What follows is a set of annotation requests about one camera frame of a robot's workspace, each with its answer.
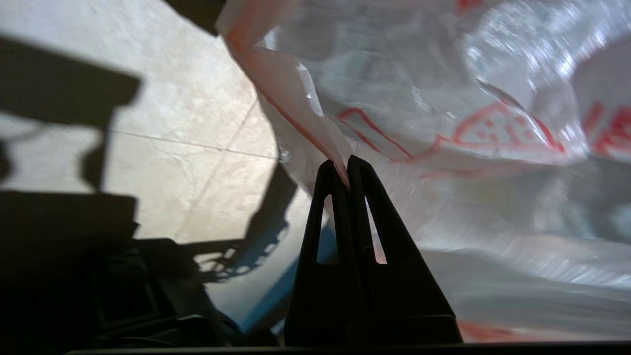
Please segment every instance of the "red print on bag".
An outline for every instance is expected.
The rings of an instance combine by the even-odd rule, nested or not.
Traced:
[[[427,150],[414,155],[379,129],[368,115],[357,107],[343,111],[338,115],[338,119],[372,150],[390,158],[392,162],[410,163],[424,160],[438,154],[442,146],[464,147],[468,150],[565,152],[563,145],[554,140],[550,130],[541,121],[535,118],[526,119],[521,115],[511,116],[506,103],[502,101],[476,112],[456,128],[451,139],[436,135],[434,142]],[[391,148],[399,150],[405,157],[388,156],[382,151],[383,149],[377,148],[375,142],[371,141],[367,135],[383,138],[384,140],[379,143],[380,147],[391,145]]]
[[[609,129],[596,141],[593,150],[607,156],[631,154],[631,107],[623,106],[618,110]]]
[[[463,122],[452,140],[468,148],[565,151],[541,121],[519,114],[511,116],[502,101],[484,107]]]
[[[456,4],[456,13],[459,15],[465,14],[471,8],[480,6],[484,3],[484,0],[458,0]]]
[[[585,123],[583,124],[583,132],[585,132],[586,137],[590,137],[593,133],[600,120],[603,118],[604,114],[604,105],[600,101],[596,101],[592,106],[591,110],[589,110],[589,114],[587,114],[587,119],[585,119]]]
[[[361,109],[357,107],[351,107],[350,109],[345,110],[344,112],[339,114],[338,115],[339,121],[342,122],[346,127],[349,127],[353,132],[355,132],[355,134],[357,134],[359,139],[361,139],[364,143],[366,143],[370,148],[375,150],[377,153],[385,155],[364,134],[362,134],[362,132],[360,132],[358,129],[352,126],[352,124],[355,122],[353,122],[351,118],[353,118],[354,116],[359,117],[359,119],[363,121],[370,129],[372,129],[378,135],[386,139],[386,141],[392,143],[397,149],[399,149],[403,154],[405,154],[405,156],[412,158],[412,154],[410,154],[405,148],[403,148],[399,143],[397,143],[392,138],[390,138],[387,134],[383,133],[381,129],[379,129],[379,127],[377,127],[366,115],[366,113],[364,113]]]

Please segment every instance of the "beige floor tile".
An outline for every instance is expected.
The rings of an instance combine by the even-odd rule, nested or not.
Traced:
[[[0,114],[0,140],[9,165],[0,190],[93,193],[81,170],[84,154],[99,144],[101,135],[86,126]]]
[[[251,88],[242,89],[145,80],[136,101],[117,111],[113,129],[227,148],[254,103]]]
[[[272,126],[261,110],[258,100],[245,119],[243,127],[237,133],[230,150],[272,158],[278,157],[274,131],[272,131]]]
[[[256,212],[275,159],[225,152],[199,205],[191,212],[178,236],[180,243],[240,239]]]
[[[220,157],[212,148],[114,133],[104,190],[139,200],[136,238],[172,237]]]
[[[97,64],[144,72],[147,43],[156,35],[166,4],[140,1],[6,0],[0,3],[0,32]]]

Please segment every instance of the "white plastic bag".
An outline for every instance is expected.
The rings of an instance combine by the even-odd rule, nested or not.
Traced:
[[[355,154],[422,250],[506,271],[437,276],[459,320],[631,337],[631,2],[232,1],[218,27],[299,183]]]

